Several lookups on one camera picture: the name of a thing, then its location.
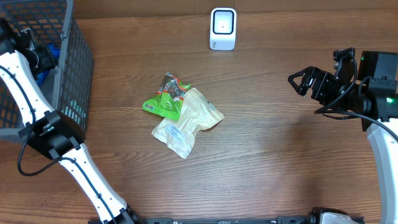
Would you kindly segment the beige paper pouch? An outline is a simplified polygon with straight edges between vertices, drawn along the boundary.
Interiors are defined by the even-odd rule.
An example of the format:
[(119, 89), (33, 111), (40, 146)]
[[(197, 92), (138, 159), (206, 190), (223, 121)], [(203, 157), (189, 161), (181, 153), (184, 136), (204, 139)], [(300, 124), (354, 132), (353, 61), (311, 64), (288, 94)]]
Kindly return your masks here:
[(212, 128), (224, 115), (196, 88), (188, 90), (178, 121), (163, 119), (152, 131), (153, 137), (165, 143), (185, 159), (191, 153), (197, 132)]

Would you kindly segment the blue Oreo cookie pack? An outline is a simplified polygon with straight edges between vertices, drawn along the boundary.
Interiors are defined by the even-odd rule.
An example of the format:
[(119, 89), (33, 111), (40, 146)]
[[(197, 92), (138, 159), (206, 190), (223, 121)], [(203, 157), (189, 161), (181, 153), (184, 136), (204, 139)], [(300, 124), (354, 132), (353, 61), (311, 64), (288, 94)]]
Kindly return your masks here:
[(41, 45), (37, 49), (40, 53), (40, 72), (37, 74), (36, 83), (38, 86), (41, 86), (51, 69), (54, 69), (58, 65), (60, 49), (56, 48), (53, 44)]

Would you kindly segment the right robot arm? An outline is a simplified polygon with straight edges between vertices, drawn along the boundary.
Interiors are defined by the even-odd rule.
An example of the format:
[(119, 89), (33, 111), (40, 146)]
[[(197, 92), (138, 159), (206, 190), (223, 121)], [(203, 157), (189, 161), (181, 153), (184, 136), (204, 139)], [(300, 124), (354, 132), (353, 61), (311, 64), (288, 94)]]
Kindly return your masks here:
[(307, 67), (289, 75), (301, 96), (312, 90), (328, 118), (359, 118), (373, 150), (381, 194), (381, 223), (397, 223), (397, 54), (355, 49), (333, 52), (335, 73)]

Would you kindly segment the white barcode scanner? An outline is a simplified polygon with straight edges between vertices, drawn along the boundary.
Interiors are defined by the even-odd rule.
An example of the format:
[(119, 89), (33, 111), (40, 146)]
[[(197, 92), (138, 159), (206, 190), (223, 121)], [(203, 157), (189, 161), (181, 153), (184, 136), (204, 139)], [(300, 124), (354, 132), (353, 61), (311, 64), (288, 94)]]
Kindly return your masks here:
[(236, 45), (237, 15), (233, 8), (217, 7), (211, 12), (210, 49), (230, 51)]

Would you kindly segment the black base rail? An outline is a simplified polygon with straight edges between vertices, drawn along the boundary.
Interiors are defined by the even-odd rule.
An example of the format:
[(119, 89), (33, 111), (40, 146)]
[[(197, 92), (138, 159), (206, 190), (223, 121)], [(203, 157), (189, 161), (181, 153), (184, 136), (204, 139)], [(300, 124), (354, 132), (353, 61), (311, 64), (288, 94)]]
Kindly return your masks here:
[(169, 217), (161, 218), (142, 218), (131, 209), (121, 209), (119, 215), (113, 215), (109, 219), (94, 221), (90, 220), (88, 223), (117, 223), (117, 224), (307, 224), (307, 223), (354, 223), (365, 224), (363, 217), (351, 218), (347, 213), (341, 210), (334, 210), (329, 208), (313, 208), (308, 215), (296, 216), (278, 216), (276, 218), (268, 219), (179, 219), (174, 220)]

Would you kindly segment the green snack packet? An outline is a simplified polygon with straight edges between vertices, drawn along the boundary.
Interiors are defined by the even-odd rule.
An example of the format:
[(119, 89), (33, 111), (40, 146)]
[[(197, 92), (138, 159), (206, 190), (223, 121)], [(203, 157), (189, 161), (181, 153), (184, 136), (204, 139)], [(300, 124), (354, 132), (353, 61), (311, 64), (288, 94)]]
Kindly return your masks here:
[(156, 95), (143, 102), (142, 109), (178, 121), (185, 94), (190, 87), (191, 84), (184, 85), (178, 77), (167, 72)]

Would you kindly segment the grey plastic mesh basket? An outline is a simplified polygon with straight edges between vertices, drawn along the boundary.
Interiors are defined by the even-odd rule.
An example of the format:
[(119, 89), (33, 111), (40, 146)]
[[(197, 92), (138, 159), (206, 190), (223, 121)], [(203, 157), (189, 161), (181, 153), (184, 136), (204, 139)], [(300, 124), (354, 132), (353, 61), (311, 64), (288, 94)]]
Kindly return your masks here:
[(62, 111), (71, 100), (86, 111), (90, 104), (93, 54), (73, 16), (72, 0), (1, 1), (1, 17), (15, 30), (30, 29), (37, 44), (60, 49), (58, 65), (40, 86), (46, 100)]

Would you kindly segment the teal snack packet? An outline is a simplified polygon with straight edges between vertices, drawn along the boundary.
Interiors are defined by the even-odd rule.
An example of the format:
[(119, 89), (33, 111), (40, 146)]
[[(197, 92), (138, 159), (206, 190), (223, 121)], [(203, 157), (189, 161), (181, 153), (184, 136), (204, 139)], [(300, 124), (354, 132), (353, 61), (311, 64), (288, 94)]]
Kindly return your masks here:
[(84, 127), (86, 123), (86, 111), (77, 103), (76, 100), (71, 100), (70, 104), (66, 106), (62, 112), (76, 121), (77, 124)]

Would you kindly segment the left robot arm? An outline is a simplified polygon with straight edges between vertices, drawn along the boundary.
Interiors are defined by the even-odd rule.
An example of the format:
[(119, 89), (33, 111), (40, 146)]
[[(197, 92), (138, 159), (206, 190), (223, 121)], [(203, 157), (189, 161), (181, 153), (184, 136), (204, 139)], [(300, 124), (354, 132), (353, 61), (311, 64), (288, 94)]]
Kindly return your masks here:
[(109, 185), (95, 165), (85, 144), (85, 133), (71, 117), (54, 109), (37, 85), (37, 75), (58, 64), (52, 51), (37, 45), (30, 30), (14, 32), (1, 19), (1, 79), (22, 117), (19, 131), (23, 147), (30, 146), (51, 162), (35, 172), (22, 170), (24, 149), (17, 159), (18, 171), (35, 176), (55, 164), (63, 166), (92, 202), (100, 223), (144, 223)]

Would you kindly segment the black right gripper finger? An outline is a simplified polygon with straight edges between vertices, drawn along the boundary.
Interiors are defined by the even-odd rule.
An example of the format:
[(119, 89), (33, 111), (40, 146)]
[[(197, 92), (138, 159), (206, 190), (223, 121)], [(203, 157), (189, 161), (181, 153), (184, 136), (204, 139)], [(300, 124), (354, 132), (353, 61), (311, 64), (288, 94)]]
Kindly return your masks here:
[[(298, 84), (294, 82), (295, 78), (302, 77), (301, 82)], [(301, 96), (305, 96), (307, 91), (312, 87), (314, 78), (309, 74), (293, 74), (290, 76), (290, 84), (294, 90)]]
[(313, 67), (313, 66), (304, 68), (303, 70), (301, 70), (297, 73), (289, 75), (287, 80), (289, 82), (292, 82), (295, 78), (302, 77), (303, 82), (308, 82), (312, 78), (312, 73), (313, 73), (314, 69), (315, 69), (315, 67)]

